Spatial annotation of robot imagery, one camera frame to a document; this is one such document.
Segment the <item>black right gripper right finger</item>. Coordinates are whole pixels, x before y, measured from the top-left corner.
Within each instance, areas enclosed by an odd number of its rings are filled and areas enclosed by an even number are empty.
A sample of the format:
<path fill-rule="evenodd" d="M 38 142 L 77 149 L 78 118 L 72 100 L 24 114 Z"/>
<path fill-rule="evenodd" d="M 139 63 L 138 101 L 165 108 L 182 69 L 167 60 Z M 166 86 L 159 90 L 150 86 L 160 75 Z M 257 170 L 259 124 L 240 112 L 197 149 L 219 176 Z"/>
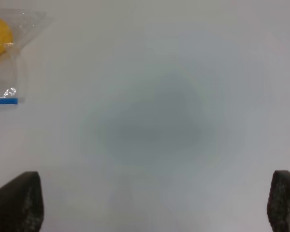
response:
<path fill-rule="evenodd" d="M 273 173 L 267 203 L 267 216 L 274 232 L 290 232 L 290 172 Z"/>

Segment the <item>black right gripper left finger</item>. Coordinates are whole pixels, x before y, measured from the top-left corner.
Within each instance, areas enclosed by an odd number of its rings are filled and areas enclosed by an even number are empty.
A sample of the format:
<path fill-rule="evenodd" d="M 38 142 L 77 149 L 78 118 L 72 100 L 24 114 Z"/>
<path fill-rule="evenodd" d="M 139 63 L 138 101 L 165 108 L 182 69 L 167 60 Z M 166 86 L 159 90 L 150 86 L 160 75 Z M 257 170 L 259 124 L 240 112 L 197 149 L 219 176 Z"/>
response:
<path fill-rule="evenodd" d="M 44 221 L 37 171 L 24 172 L 0 188 L 0 232 L 38 232 Z"/>

